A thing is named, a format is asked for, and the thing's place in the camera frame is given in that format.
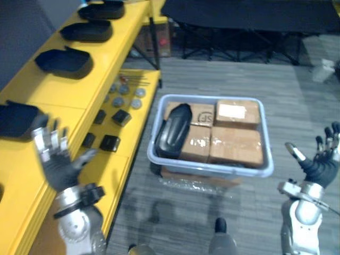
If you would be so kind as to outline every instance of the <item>small black cube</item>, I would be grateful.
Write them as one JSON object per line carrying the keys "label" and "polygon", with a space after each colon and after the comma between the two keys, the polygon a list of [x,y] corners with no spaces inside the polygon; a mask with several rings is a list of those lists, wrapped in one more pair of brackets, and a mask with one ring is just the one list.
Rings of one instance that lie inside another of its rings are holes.
{"label": "small black cube", "polygon": [[100,149],[106,150],[106,151],[113,151],[116,152],[118,149],[118,146],[120,144],[121,140],[119,137],[115,137],[113,135],[106,134],[101,141]]}
{"label": "small black cube", "polygon": [[81,144],[83,147],[86,147],[86,148],[91,148],[94,140],[95,140],[95,135],[92,134],[92,133],[87,133],[83,143]]}
{"label": "small black cube", "polygon": [[93,123],[95,124],[101,124],[104,119],[105,119],[106,113],[104,110],[99,110],[99,112],[97,113],[97,116],[95,118],[95,121]]}
{"label": "small black cube", "polygon": [[125,126],[131,119],[131,115],[124,110],[119,110],[112,116],[112,120],[119,126]]}

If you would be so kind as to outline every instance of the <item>white label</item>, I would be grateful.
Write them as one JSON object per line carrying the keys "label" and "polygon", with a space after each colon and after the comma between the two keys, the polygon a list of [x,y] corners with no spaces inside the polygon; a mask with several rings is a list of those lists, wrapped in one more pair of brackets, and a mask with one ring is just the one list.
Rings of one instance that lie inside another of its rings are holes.
{"label": "white label", "polygon": [[246,111],[244,106],[221,104],[218,115],[229,118],[245,118]]}

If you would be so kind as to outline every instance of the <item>metal rod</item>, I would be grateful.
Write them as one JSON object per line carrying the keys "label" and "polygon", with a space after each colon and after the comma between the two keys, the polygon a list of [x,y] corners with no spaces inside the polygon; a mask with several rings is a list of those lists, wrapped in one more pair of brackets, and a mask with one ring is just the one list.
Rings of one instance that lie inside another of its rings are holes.
{"label": "metal rod", "polygon": [[154,50],[154,57],[155,57],[155,61],[156,61],[156,69],[159,70],[160,69],[160,63],[159,63],[159,51],[158,51],[158,40],[157,40],[157,34],[156,34],[156,26],[154,23],[154,19],[153,17],[149,18],[150,21],[150,33],[151,33],[151,41],[152,41],[152,47]]}

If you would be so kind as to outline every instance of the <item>wall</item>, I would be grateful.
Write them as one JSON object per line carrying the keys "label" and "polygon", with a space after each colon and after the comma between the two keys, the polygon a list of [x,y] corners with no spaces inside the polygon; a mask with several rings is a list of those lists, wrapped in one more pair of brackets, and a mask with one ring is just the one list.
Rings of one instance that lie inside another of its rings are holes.
{"label": "wall", "polygon": [[0,1],[0,90],[80,3],[79,0]]}

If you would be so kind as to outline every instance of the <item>gray carpet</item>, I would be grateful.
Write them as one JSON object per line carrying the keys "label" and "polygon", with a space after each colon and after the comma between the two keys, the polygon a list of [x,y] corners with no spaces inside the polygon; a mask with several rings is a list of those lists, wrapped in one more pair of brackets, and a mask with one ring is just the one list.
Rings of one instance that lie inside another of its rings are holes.
{"label": "gray carpet", "polygon": [[[138,67],[138,61],[126,67]],[[147,243],[161,255],[208,253],[216,217],[227,220],[239,253],[281,254],[280,181],[303,180],[304,174],[284,148],[293,141],[307,155],[315,152],[315,136],[340,120],[340,84],[332,77],[313,83],[306,67],[162,59],[164,88],[156,100],[137,153],[108,246],[108,254],[127,254],[132,243]],[[147,145],[157,104],[165,94],[255,97],[265,106],[275,171],[268,178],[243,178],[235,188],[216,193],[162,184],[150,171]],[[339,175],[324,202],[339,210]],[[339,217],[324,212],[319,229],[321,254],[339,254]]]}

